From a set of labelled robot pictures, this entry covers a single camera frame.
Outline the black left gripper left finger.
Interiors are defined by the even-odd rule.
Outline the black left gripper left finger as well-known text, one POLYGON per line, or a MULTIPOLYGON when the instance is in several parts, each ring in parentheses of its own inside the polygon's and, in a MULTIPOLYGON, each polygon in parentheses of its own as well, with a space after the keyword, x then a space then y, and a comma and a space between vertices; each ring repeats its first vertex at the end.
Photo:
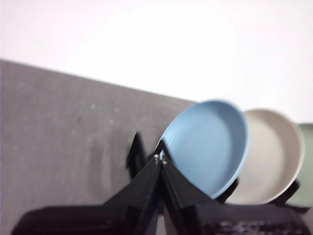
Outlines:
POLYGON ((158 207, 161 163, 153 156, 121 191, 102 205, 54 206, 29 211, 15 235, 143 235, 158 207))

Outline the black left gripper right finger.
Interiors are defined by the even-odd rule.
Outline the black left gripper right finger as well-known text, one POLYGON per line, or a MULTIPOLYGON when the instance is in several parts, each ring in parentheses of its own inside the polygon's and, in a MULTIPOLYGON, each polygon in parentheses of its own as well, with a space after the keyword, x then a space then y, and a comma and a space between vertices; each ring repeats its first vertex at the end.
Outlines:
POLYGON ((271 204, 221 204, 194 186, 162 157, 162 197, 179 235, 309 235, 294 211, 271 204))

